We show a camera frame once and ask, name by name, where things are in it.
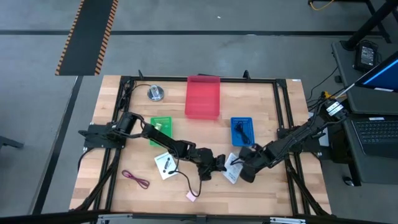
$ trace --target black and orange striped tape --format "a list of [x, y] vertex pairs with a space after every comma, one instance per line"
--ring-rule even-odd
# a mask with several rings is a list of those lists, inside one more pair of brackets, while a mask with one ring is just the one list
[[56, 75], [99, 75], [119, 0], [81, 0]]

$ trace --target yellow cable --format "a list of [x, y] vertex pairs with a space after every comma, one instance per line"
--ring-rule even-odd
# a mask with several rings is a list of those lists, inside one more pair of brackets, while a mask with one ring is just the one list
[[310, 2], [310, 5], [311, 5], [311, 8], [312, 8], [313, 10], [319, 11], [319, 10], [322, 10], [322, 9], [328, 7], [328, 6], [329, 6], [332, 2], [334, 2], [334, 1], [335, 1], [335, 0], [331, 0], [328, 4], [322, 6], [322, 7], [319, 8], [319, 9], [315, 8], [315, 7], [313, 6], [312, 2]]

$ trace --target blue box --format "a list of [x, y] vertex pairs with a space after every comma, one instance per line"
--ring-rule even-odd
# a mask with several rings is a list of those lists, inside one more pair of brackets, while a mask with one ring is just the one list
[[253, 120], [245, 117], [231, 118], [231, 139], [233, 146], [252, 146], [255, 143]]

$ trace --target red wire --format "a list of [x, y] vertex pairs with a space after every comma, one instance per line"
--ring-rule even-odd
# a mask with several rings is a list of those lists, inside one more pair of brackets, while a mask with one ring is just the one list
[[149, 187], [149, 184], [150, 184], [150, 183], [149, 183], [148, 180], [144, 180], [144, 179], [135, 177], [134, 175], [132, 175], [132, 174], [131, 174], [129, 171], [127, 171], [127, 170], [123, 170], [123, 171], [122, 171], [122, 175], [125, 176], [125, 177], [127, 177], [128, 179], [135, 180], [135, 181], [138, 183], [138, 185], [140, 185], [140, 187], [142, 187], [143, 189], [148, 189], [148, 187]]

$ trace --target blue tray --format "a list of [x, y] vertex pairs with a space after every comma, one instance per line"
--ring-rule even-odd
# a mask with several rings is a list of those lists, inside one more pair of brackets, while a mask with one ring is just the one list
[[[235, 128], [243, 129], [243, 132], [248, 137], [248, 143], [243, 141], [242, 134], [235, 130]], [[253, 120], [251, 118], [231, 118], [231, 139], [233, 146], [252, 146], [254, 144], [254, 130]]]

